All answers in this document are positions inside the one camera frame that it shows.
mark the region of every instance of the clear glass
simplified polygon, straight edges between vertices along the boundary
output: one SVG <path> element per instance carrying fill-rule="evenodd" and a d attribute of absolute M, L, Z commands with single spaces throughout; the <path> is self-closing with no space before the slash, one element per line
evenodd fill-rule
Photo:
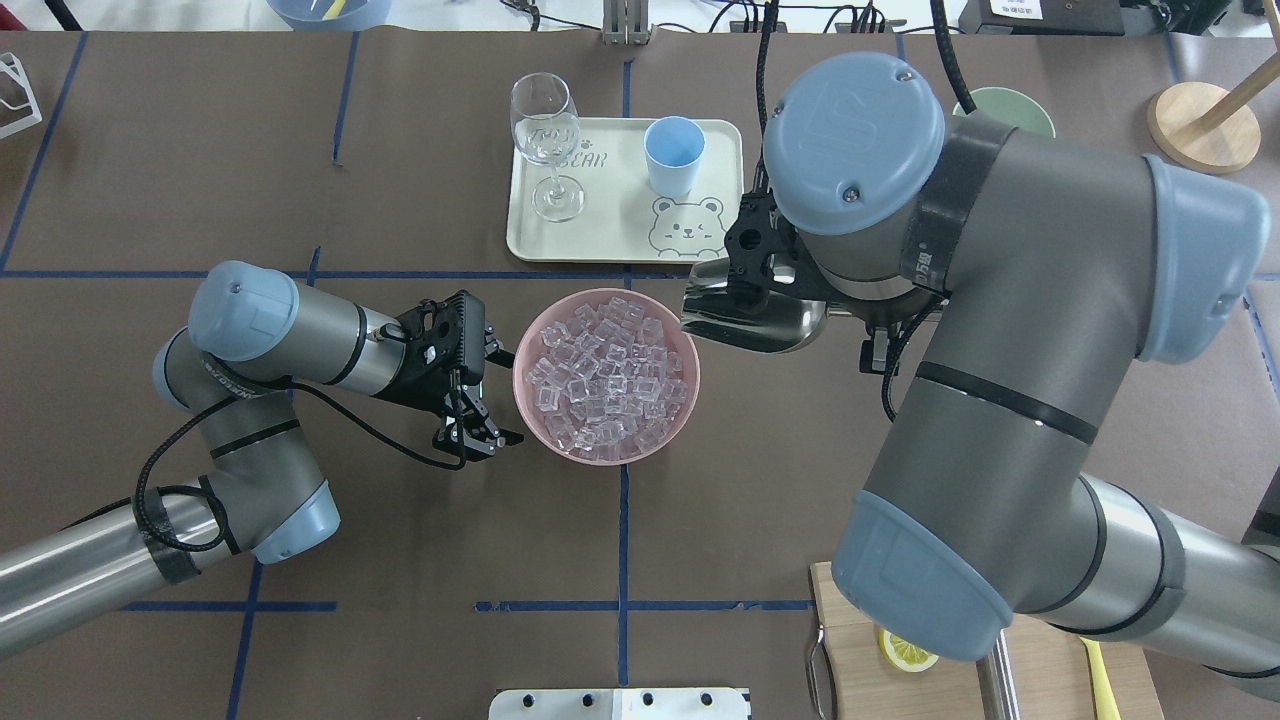
<path fill-rule="evenodd" d="M 582 186 L 559 173 L 559 167 L 577 149 L 579 135 L 577 108 L 559 76 L 532 73 L 516 81 L 511 88 L 511 137 L 516 150 L 530 163 L 552 169 L 552 177 L 534 186 L 534 211 L 545 220 L 573 219 L 586 204 Z"/>

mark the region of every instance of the brown table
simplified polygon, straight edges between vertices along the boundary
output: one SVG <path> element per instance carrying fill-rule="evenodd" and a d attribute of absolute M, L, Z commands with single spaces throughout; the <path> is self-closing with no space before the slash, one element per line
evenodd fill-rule
<path fill-rule="evenodd" d="M 1234 85 L 1274 50 L 1184 37 L 956 45 L 972 85 L 1020 88 L 1061 137 L 1121 152 L 1155 151 L 1142 113 L 1175 77 Z M 681 269 L 511 256 L 507 88 L 548 69 L 584 115 L 726 118 L 750 169 L 755 47 L 664 31 L 641 49 L 585 31 L 0 35 L 47 118 L 0 142 L 0 548 L 129 492 L 183 421 L 151 389 L 151 357 L 220 260 L 387 313 L 466 287 L 512 345 L 588 287 L 678 307 Z M 769 96 L 849 50 L 902 51 L 950 108 L 928 37 L 778 36 Z M 1263 155 L 1236 176 L 1274 205 L 1277 102 L 1256 102 Z M 1280 464 L 1260 352 L 1265 337 L 1280 347 L 1280 243 L 1262 273 L 1202 357 L 1134 366 L 1087 468 L 1228 537 Z M 302 400 L 338 534 L 266 569 L 228 561 L 5 661 L 0 716 L 484 717 L 499 688 L 730 684 L 751 689 L 756 717 L 806 717 L 806 568 L 829 559 L 888 428 L 878 383 L 854 369 L 860 336 L 836 322 L 803 352 L 765 357 L 699 342 L 692 421 L 621 473 L 536 443 L 434 471 Z M 518 425 L 507 378 L 492 372 L 488 398 Z M 396 437 L 433 429 L 346 400 Z M 156 479 L 207 466 L 184 442 Z M 1151 665 L 1171 719 L 1277 712 L 1192 664 Z"/>

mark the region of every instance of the blue bowl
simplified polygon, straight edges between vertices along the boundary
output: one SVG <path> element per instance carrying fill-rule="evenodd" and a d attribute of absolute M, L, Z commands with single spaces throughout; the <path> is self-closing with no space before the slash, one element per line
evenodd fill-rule
<path fill-rule="evenodd" d="M 347 0 L 347 6 L 337 18 L 325 20 L 324 14 L 329 12 L 333 0 L 315 0 L 315 10 L 311 9 L 312 0 L 266 0 L 266 4 L 289 27 L 303 31 L 369 29 L 385 23 L 387 14 L 392 10 L 392 0 Z"/>

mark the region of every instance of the bear drawing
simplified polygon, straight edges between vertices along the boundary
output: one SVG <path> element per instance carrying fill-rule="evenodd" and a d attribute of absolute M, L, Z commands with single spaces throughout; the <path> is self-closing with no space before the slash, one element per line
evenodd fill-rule
<path fill-rule="evenodd" d="M 701 202 L 676 202 L 669 197 L 653 201 L 653 229 L 649 245 L 658 258 L 717 258 L 724 252 L 724 204 L 714 197 Z"/>

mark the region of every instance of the yellow utensil handle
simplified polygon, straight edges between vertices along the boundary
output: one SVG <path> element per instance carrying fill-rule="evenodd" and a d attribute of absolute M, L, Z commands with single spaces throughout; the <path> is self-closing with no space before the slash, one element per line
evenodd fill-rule
<path fill-rule="evenodd" d="M 1111 680 L 1107 678 L 1107 666 L 1102 662 L 1102 647 L 1096 641 L 1080 638 L 1084 650 L 1089 656 L 1089 679 L 1093 684 L 1093 714 L 1098 720 L 1120 720 L 1120 708 L 1116 707 L 1116 696 L 1111 692 Z"/>
<path fill-rule="evenodd" d="M 324 14 L 323 20 L 332 20 L 342 14 L 342 9 L 347 6 L 347 0 L 334 0 L 333 5 L 329 5 L 329 10 Z"/>

